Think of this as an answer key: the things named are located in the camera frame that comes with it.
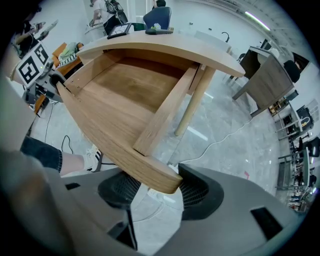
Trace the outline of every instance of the qr code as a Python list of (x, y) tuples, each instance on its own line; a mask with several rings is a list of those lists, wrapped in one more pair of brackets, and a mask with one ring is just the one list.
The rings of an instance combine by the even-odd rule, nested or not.
[(26, 61), (19, 68), (19, 72), (27, 84), (29, 84), (29, 82), (39, 74), (39, 70), (37, 69), (32, 56), (26, 59)]
[(35, 49), (35, 55), (39, 58), (39, 60), (41, 61), (41, 63), (44, 65), (46, 64), (49, 56), (46, 53), (46, 51), (44, 50), (42, 45), (39, 45), (36, 49)]

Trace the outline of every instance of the denim shorts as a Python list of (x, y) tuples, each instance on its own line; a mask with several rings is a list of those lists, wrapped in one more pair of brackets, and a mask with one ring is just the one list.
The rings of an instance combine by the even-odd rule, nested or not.
[(40, 140), (26, 136), (20, 151), (27, 156), (38, 159), (43, 167), (56, 169), (59, 173), (62, 167), (62, 152)]

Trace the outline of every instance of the orange chair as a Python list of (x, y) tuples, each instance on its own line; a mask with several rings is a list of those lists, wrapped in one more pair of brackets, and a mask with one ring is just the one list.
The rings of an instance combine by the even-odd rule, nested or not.
[[(58, 59), (59, 55), (64, 51), (64, 49), (66, 48), (67, 44), (64, 42), (63, 44), (61, 44), (58, 49), (56, 49), (53, 53), (52, 53), (52, 60), (54, 62), (54, 66), (58, 67), (60, 64), (60, 61)], [(78, 43), (77, 44), (78, 48), (80, 49), (81, 47), (83, 47), (84, 45), (82, 43)], [(67, 73), (69, 73), (72, 69), (74, 69), (78, 64), (81, 63), (81, 60), (79, 57), (76, 58), (75, 61), (69, 63), (68, 65), (59, 67), (57, 69), (57, 71), (59, 71), (64, 77), (67, 75)]]

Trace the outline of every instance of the black cable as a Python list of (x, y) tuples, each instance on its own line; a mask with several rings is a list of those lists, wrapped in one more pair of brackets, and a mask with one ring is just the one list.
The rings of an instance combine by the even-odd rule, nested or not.
[(61, 151), (64, 152), (63, 147), (64, 147), (64, 142), (65, 142), (66, 137), (69, 139), (69, 143), (68, 143), (69, 148), (71, 149), (72, 154), (74, 154), (74, 151), (72, 150), (72, 148), (70, 146), (70, 137), (68, 135), (65, 135), (64, 138), (63, 138), (63, 141), (62, 141), (62, 144), (61, 144)]
[(45, 129), (44, 143), (46, 143), (47, 131), (48, 131), (48, 124), (49, 124), (49, 122), (50, 122), (50, 118), (51, 118), (51, 114), (52, 114), (52, 110), (53, 110), (53, 109), (54, 109), (54, 105), (51, 104), (51, 112), (50, 112), (49, 120), (48, 120), (48, 123), (46, 124), (46, 129)]

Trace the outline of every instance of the ceiling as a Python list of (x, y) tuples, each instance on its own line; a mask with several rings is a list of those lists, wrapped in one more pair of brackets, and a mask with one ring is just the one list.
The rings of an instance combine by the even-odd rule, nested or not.
[[(247, 21), (272, 40), (282, 54), (297, 53), (309, 61), (314, 59), (309, 45), (293, 20), (274, 0), (184, 0), (221, 8)], [(245, 15), (248, 11), (261, 20), (271, 31)]]

